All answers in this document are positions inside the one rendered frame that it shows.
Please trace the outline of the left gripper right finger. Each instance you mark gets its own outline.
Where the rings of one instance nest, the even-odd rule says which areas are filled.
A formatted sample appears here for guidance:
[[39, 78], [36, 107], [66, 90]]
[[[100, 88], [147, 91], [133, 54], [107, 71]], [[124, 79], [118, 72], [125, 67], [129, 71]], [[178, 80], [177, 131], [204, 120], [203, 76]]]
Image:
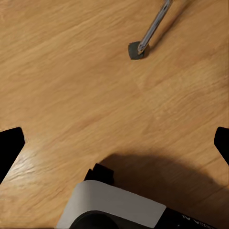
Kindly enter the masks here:
[[214, 144], [229, 165], [229, 129], [218, 127], [215, 134]]

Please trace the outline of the swivel chair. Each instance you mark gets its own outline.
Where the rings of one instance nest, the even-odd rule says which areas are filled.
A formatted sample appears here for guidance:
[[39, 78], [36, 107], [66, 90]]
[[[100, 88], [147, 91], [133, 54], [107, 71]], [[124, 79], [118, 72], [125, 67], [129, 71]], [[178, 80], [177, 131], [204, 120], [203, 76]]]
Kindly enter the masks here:
[[144, 57], [145, 48], [149, 44], [150, 40], [154, 36], [157, 28], [167, 14], [169, 8], [171, 7], [174, 0], [166, 0], [160, 9], [159, 13], [156, 15], [153, 23], [149, 27], [148, 31], [144, 35], [143, 39], [138, 42], [132, 42], [128, 45], [128, 53], [131, 60], [139, 60]]

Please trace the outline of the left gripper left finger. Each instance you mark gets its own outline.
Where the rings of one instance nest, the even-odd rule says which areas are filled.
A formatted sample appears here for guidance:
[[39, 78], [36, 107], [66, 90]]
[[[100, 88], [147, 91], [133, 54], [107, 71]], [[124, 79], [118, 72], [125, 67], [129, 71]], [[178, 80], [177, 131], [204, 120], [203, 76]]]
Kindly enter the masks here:
[[24, 146], [21, 127], [0, 132], [0, 184]]

